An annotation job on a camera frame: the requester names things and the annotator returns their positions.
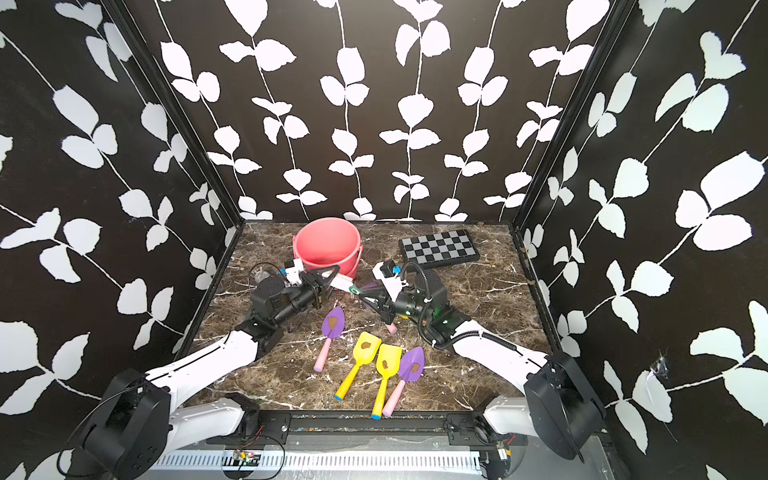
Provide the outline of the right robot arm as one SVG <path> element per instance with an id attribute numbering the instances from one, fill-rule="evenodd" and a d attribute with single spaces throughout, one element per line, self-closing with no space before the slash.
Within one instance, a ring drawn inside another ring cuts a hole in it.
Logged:
<path id="1" fill-rule="evenodd" d="M 532 435 L 573 460 L 602 427 L 605 407 L 572 356 L 535 351 L 490 332 L 450 304 L 439 280 L 409 284 L 392 277 L 379 288 L 352 286 L 350 292 L 385 323 L 397 318 L 414 323 L 432 348 L 482 365 L 523 394 L 522 400 L 498 395 L 487 403 L 480 424 L 490 433 Z"/>

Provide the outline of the yellow shovel yellow handle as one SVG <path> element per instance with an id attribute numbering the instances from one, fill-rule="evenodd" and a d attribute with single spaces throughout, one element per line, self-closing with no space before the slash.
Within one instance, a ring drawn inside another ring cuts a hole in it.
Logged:
<path id="1" fill-rule="evenodd" d="M 355 364 L 334 394 L 336 400 L 342 401 L 347 395 L 353 381 L 363 365 L 370 364 L 381 345 L 381 339 L 368 332 L 362 332 L 353 349 Z"/>

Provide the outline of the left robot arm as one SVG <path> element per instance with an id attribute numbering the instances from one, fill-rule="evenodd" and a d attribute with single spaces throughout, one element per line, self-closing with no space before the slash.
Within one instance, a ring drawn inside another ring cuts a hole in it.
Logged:
<path id="1" fill-rule="evenodd" d="M 116 375 L 65 444 L 99 465 L 96 479 L 105 474 L 136 479 L 162 455 L 182 447 L 218 437 L 244 443 L 261 437 L 260 407 L 243 394 L 193 407 L 185 403 L 269 353 L 288 319 L 321 307 L 333 289 L 347 292 L 353 286 L 337 265 L 292 267 L 268 275 L 251 290 L 244 321 L 223 338 L 145 373 L 128 369 Z"/>

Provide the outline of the purple pointed trowel pink handle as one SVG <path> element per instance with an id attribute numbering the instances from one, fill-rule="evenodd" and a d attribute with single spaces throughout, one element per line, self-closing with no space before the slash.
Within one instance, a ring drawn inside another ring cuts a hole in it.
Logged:
<path id="1" fill-rule="evenodd" d="M 322 324 L 322 334 L 325 337 L 324 344 L 314 364 L 314 371 L 321 373 L 327 361 L 331 343 L 341 336 L 345 328 L 345 313 L 341 306 L 333 308 L 325 317 Z"/>

